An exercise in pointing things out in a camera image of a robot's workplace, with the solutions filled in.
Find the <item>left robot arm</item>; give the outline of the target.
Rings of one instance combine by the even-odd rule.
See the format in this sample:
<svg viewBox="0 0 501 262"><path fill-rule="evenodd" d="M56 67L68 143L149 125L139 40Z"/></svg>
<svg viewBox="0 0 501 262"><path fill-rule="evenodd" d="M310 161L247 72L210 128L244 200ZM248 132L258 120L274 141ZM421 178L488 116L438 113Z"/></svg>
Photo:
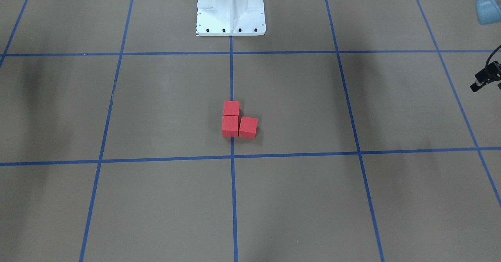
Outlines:
<svg viewBox="0 0 501 262"><path fill-rule="evenodd" d="M501 22L501 0L476 0L476 14L478 23L490 25ZM498 61L491 61L492 57L500 51L500 46L490 54L485 66L475 75L475 82L470 85L472 92L477 92L487 84L501 80L501 65Z"/></svg>

